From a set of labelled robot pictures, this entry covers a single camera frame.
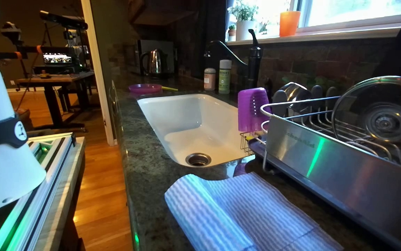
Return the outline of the orange plastic cup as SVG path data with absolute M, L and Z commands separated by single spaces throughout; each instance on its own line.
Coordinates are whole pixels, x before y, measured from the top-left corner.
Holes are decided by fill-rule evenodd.
M 279 14 L 279 36 L 293 36 L 299 24 L 299 11 L 283 11 Z

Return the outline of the purple utensil cup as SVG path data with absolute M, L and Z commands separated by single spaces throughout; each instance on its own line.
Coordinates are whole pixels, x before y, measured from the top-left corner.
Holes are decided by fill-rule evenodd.
M 238 92 L 238 130 L 256 132 L 267 116 L 260 110 L 268 102 L 264 88 L 249 88 Z

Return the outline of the blue striped dish cloth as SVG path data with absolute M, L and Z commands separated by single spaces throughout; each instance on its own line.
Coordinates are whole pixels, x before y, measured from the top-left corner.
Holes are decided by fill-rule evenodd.
M 178 178 L 164 201 L 194 251 L 341 251 L 317 222 L 257 174 Z

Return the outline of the steel dish rack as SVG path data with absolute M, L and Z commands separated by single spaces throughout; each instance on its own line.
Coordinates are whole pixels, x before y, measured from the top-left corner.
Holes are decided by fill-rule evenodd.
M 363 229 L 401 250 L 401 142 L 377 142 L 361 128 L 331 117 L 334 96 L 258 107 L 260 155 Z

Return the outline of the white sink basin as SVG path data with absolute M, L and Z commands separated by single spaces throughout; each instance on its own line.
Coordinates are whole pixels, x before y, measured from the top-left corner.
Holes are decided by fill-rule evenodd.
M 165 153 L 178 165 L 185 158 L 206 153 L 204 167 L 224 165 L 250 155 L 238 131 L 238 110 L 204 93 L 143 98 L 137 105 Z

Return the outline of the sink drain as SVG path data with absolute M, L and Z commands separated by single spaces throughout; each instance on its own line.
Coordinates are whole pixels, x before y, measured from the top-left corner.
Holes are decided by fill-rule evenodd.
M 194 153 L 187 155 L 185 158 L 185 162 L 189 166 L 204 167 L 204 166 L 207 166 L 211 162 L 211 158 L 208 155 L 206 155 L 206 153 L 194 152 Z

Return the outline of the orange soap bottle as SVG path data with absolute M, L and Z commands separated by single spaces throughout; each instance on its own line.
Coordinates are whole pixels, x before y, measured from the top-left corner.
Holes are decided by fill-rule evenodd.
M 206 68 L 203 71 L 203 89 L 204 91 L 212 91 L 215 86 L 215 70 L 214 68 Z

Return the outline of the green soap bottle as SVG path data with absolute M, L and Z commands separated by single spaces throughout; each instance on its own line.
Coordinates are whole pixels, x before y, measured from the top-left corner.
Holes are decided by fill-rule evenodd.
M 218 64 L 218 92 L 225 95 L 229 92 L 231 61 L 222 59 Z

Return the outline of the purple plate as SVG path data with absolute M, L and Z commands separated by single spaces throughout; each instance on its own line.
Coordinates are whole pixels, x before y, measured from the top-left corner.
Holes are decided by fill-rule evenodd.
M 128 86 L 128 91 L 134 95 L 150 95 L 150 93 L 158 93 L 162 91 L 178 91 L 178 88 L 165 86 L 160 84 L 132 84 Z

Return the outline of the dark bronze faucet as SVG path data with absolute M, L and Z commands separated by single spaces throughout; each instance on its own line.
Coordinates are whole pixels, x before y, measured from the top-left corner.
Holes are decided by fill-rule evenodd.
M 247 32 L 251 36 L 251 45 L 247 50 L 246 60 L 236 56 L 222 40 L 210 40 L 204 52 L 204 57 L 210 59 L 212 56 L 212 46 L 217 45 L 228 57 L 239 64 L 240 70 L 236 77 L 235 91 L 257 86 L 261 47 L 256 39 L 254 31 L 249 28 Z

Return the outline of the steel kettle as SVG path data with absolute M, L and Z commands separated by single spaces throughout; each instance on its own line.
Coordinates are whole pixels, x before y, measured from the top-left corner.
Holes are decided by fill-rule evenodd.
M 160 49 L 151 49 L 141 56 L 141 68 L 146 75 L 162 75 L 167 72 L 167 54 Z

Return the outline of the white potted plant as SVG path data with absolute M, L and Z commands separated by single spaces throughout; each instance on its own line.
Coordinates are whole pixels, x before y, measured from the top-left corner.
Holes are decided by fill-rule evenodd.
M 247 38 L 249 29 L 254 26 L 254 15 L 258 7 L 254 4 L 244 3 L 243 0 L 235 0 L 235 3 L 228 8 L 229 14 L 235 18 L 236 40 L 244 40 Z

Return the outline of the wooden table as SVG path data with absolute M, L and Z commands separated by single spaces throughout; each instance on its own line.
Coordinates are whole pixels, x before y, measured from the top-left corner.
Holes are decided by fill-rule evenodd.
M 41 125 L 41 130 L 84 130 L 82 123 L 72 123 L 72 119 L 89 107 L 87 85 L 93 81 L 93 77 L 94 74 L 91 71 L 77 74 L 36 74 L 30 78 L 18 78 L 15 84 L 22 88 L 43 88 L 51 123 Z M 76 88 L 79 110 L 68 119 L 61 117 L 57 95 L 54 92 L 55 86 L 63 89 L 68 89 L 69 86 Z

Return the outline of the window frame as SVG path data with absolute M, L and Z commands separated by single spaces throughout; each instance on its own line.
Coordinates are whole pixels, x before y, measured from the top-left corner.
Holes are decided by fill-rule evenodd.
M 401 0 L 243 0 L 258 7 L 251 28 L 256 38 L 265 42 L 275 39 L 361 39 L 391 38 L 401 28 Z M 247 32 L 244 40 L 236 40 L 235 18 L 225 4 L 225 40 L 243 43 L 251 39 Z M 293 36 L 279 36 L 279 14 L 299 11 L 299 24 Z

